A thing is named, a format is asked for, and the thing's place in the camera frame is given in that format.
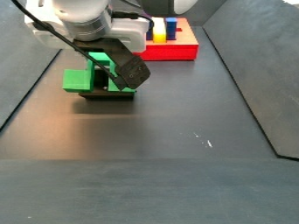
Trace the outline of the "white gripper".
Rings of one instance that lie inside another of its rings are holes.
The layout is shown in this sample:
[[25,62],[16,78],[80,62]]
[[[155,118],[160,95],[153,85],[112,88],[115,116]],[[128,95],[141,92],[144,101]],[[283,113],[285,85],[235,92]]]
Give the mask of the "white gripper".
[[132,53],[145,50],[148,21],[112,18],[111,0],[26,0],[25,9],[69,41],[115,38]]

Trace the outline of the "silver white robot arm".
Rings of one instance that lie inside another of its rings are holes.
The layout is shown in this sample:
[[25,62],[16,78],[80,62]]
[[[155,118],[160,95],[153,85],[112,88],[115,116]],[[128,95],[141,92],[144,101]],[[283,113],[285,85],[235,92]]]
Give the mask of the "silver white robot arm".
[[[197,0],[136,0],[141,10],[153,17],[175,17],[187,12]],[[144,18],[112,18],[111,0],[26,0],[25,9],[66,40],[93,41],[119,39],[132,53],[145,50],[145,32],[149,22]],[[24,16],[33,36],[50,48],[70,48],[57,37]]]

